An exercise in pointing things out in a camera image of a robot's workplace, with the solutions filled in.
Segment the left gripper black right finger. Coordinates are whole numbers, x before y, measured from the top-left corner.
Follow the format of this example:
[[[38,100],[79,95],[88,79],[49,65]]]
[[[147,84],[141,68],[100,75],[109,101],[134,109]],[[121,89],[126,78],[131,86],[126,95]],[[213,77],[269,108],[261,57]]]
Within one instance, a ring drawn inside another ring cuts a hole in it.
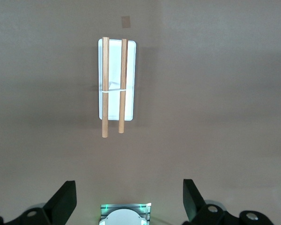
[[[192,179],[183,180],[183,204],[188,217],[185,225],[272,225],[273,222],[258,211],[245,210],[238,217],[216,204],[207,204]]]

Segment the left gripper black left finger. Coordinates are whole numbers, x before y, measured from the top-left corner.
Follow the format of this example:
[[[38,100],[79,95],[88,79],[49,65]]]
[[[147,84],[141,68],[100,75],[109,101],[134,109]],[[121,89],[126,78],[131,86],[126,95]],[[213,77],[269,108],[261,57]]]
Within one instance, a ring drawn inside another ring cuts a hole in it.
[[[74,180],[66,181],[44,206],[28,209],[6,223],[0,217],[0,225],[64,225],[76,205],[76,183]]]

